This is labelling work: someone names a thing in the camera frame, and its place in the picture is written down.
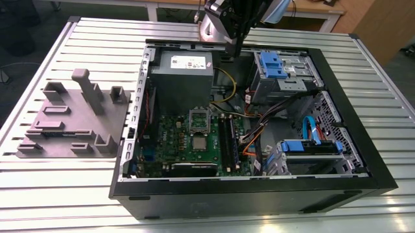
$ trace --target wooden desk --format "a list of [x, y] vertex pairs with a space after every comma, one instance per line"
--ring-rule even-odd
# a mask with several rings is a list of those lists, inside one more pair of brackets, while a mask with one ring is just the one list
[[[149, 20], [158, 21], [158, 8], [174, 8], [198, 10], [199, 0], [59, 0], [63, 2], [78, 2], [104, 5], [123, 5], [123, 6], [142, 6], [147, 8]], [[302, 18], [319, 18], [325, 19], [321, 32], [331, 32], [341, 15], [346, 13], [346, 10], [341, 4], [335, 4], [334, 7], [327, 6], [323, 2], [315, 2], [313, 0], [295, 0], [297, 1], [297, 17]], [[285, 16], [290, 17], [294, 11], [293, 3], [289, 6], [289, 10]]]
[[[345, 15], [346, 9], [345, 7], [337, 3], [333, 7], [326, 5], [322, 1], [313, 0], [295, 0], [298, 6], [298, 12], [309, 12], [309, 13], [323, 13], [323, 14], [334, 14], [334, 15]], [[289, 9], [290, 12], [294, 11], [294, 4], [290, 3]]]
[[[177, 9], [193, 9], [198, 10], [199, 0], [133, 0], [135, 2], [142, 1], [147, 3], [158, 3], [157, 8], [177, 8]], [[321, 32], [331, 32], [339, 17], [346, 13], [346, 9], [341, 4], [335, 4], [334, 7], [326, 5], [322, 1], [313, 0], [295, 0], [297, 2], [297, 17], [301, 18], [319, 18], [325, 19], [325, 23], [321, 28]], [[158, 21], [158, 15], [155, 9], [149, 9], [150, 21]], [[290, 3], [285, 16], [291, 16], [294, 12], [294, 4]]]

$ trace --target expansion slot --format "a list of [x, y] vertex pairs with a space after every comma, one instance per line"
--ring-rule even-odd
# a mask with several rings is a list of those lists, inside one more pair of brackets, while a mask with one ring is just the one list
[[222, 154], [222, 168], [225, 172], [239, 169], [238, 143], [234, 129], [233, 115], [221, 115], [219, 118], [219, 143]]

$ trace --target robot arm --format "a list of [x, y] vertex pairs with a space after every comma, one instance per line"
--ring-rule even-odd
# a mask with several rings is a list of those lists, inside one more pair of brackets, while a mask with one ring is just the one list
[[243, 40], [267, 13], [267, 20], [277, 23], [291, 0], [209, 0], [207, 16], [227, 41], [227, 53], [238, 57]]

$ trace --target metal table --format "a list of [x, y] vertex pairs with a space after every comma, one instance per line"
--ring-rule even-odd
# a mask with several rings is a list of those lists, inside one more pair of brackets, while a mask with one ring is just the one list
[[147, 38], [198, 40], [194, 24], [82, 18], [68, 22], [0, 131], [0, 230], [142, 232], [407, 232], [415, 230], [414, 109], [359, 40], [257, 29], [247, 44], [322, 49], [399, 188], [326, 214], [137, 221], [108, 199], [115, 159], [19, 159], [46, 99], [42, 88], [87, 68], [102, 89], [134, 90]]

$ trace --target orange wire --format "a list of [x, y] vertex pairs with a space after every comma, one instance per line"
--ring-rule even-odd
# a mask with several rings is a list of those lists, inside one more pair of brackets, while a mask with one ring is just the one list
[[263, 131], [265, 131], [265, 129], [262, 129], [262, 130], [259, 131], [259, 133], [255, 135], [254, 139], [251, 140], [251, 142], [249, 143], [247, 147], [246, 147], [245, 150], [242, 151], [242, 154], [247, 154], [247, 150], [249, 150], [250, 145], [253, 145], [254, 141], [258, 139], [258, 137], [259, 137], [259, 135], [261, 135], [261, 133], [262, 133]]

